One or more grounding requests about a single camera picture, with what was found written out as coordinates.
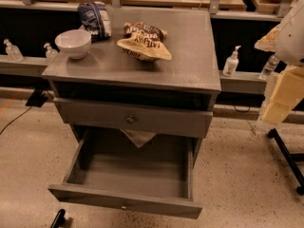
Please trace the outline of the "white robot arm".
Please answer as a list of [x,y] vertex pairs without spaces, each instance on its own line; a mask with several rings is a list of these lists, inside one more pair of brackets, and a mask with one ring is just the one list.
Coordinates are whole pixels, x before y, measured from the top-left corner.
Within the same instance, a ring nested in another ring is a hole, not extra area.
[[257,40],[255,48],[271,51],[287,66],[275,82],[261,114],[268,124],[280,124],[304,99],[304,0],[298,0],[281,22]]

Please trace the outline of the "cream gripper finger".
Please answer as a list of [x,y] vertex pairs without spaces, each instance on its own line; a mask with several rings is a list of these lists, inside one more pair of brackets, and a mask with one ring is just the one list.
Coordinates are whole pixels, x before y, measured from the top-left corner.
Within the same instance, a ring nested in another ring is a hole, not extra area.
[[304,68],[287,66],[276,78],[274,91],[261,120],[268,124],[280,124],[303,99]]
[[257,40],[255,43],[255,48],[263,50],[266,52],[274,52],[276,45],[276,35],[278,31],[278,26],[272,28],[265,36]]

